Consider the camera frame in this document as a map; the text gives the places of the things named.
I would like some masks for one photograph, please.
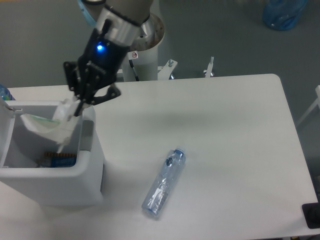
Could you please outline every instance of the crushed plastic bottle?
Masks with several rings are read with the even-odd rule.
[[[262,20],[272,29],[289,30],[293,28],[308,0],[269,0],[265,5]]]
[[[155,178],[142,203],[142,209],[153,216],[159,214],[169,193],[174,187],[185,162],[186,156],[184,150],[181,148],[170,150],[162,165],[161,171]]]

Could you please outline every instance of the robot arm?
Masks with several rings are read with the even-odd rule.
[[[104,4],[84,53],[78,61],[65,62],[64,72],[69,89],[80,100],[74,116],[82,109],[120,95],[115,86],[116,74],[150,15],[153,0],[83,0],[86,5]],[[99,89],[110,86],[106,95],[95,96]]]

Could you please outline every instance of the blue led light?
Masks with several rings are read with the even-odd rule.
[[[98,52],[101,53],[101,52],[103,52],[105,50],[105,47],[102,46],[102,45],[98,45],[98,46],[96,46],[96,49],[97,49]]]

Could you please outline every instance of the white table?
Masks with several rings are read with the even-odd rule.
[[[279,78],[273,74],[119,83],[95,107],[107,160],[105,201],[39,206],[0,184],[0,239],[246,240],[313,235],[316,202]],[[12,88],[17,100],[62,100],[66,86]],[[187,160],[158,220],[141,204],[169,149]]]

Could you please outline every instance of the trash bin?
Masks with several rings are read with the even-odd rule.
[[[58,145],[28,131],[21,114],[51,119],[58,101],[0,100],[0,181],[41,205],[95,205],[101,193],[104,154],[95,129],[95,111],[86,108],[79,117],[65,153],[75,153],[71,167],[39,168],[45,152],[56,152]]]

